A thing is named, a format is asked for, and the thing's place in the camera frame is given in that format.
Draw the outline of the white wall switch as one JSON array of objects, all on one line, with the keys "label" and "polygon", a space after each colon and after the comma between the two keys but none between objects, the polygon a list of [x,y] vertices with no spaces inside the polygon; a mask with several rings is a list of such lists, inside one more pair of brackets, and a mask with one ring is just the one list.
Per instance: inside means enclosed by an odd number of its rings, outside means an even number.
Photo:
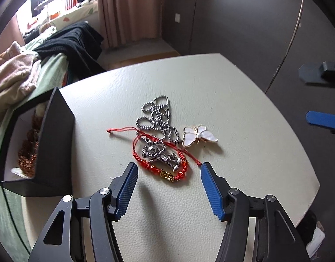
[{"label": "white wall switch", "polygon": [[180,14],[179,13],[175,13],[175,22],[180,23]]}]

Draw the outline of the beige pink crumpled quilt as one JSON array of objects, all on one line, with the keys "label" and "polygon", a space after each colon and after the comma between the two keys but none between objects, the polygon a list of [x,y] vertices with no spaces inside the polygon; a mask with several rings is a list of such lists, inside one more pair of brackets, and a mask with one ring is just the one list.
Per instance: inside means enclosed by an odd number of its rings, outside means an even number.
[{"label": "beige pink crumpled quilt", "polygon": [[0,54],[0,112],[19,103],[37,88],[41,72],[38,53],[14,41]]}]

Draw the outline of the black jewelry box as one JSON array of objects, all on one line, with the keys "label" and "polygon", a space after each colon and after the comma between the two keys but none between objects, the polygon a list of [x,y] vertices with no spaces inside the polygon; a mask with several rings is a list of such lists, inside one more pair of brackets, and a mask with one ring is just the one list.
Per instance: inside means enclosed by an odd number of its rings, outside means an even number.
[{"label": "black jewelry box", "polygon": [[[18,152],[32,128],[37,105],[46,103],[36,151],[35,174],[22,178],[12,173]],[[12,111],[0,146],[0,186],[24,197],[63,196],[72,193],[72,136],[74,114],[58,88],[27,101]]]}]

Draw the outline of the pink curtain right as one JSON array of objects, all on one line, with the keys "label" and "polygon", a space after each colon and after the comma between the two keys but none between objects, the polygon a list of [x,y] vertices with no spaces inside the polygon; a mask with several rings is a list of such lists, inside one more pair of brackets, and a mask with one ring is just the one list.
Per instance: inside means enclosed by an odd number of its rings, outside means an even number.
[{"label": "pink curtain right", "polygon": [[103,48],[161,35],[162,0],[98,0]]}]

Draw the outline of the floral pillow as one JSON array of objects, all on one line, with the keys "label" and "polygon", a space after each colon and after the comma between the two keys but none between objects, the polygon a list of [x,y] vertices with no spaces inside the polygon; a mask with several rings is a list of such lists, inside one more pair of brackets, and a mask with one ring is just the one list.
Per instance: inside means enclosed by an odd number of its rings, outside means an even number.
[{"label": "floral pillow", "polygon": [[99,31],[99,15],[97,0],[83,1],[79,7],[67,10],[63,15],[50,21],[52,26],[59,31],[77,22],[87,22],[95,30]]}]

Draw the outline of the white butterfly brooch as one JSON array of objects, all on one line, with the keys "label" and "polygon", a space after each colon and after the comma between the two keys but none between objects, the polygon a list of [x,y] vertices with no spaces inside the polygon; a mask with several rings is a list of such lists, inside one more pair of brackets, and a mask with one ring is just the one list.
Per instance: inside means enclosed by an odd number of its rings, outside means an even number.
[{"label": "white butterfly brooch", "polygon": [[183,129],[183,147],[190,147],[195,142],[206,141],[211,143],[217,143],[218,138],[211,133],[204,125],[197,127],[184,127]]}]

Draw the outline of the green bed sheet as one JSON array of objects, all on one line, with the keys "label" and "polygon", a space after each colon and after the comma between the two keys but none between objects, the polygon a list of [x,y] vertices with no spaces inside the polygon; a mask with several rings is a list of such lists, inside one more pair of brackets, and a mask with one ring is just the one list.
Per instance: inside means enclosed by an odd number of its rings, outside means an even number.
[{"label": "green bed sheet", "polygon": [[69,33],[50,27],[0,55],[0,244],[13,261],[31,253],[21,199],[72,192],[74,115],[60,93]]}]

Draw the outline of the black knitted blanket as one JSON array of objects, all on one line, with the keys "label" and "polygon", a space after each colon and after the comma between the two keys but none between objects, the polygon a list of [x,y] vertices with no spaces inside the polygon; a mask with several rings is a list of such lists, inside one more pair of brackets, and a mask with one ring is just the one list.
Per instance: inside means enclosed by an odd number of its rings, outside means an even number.
[{"label": "black knitted blanket", "polygon": [[44,59],[62,53],[69,70],[82,80],[105,72],[97,62],[102,53],[103,37],[87,22],[77,22],[54,33],[34,49]]}]

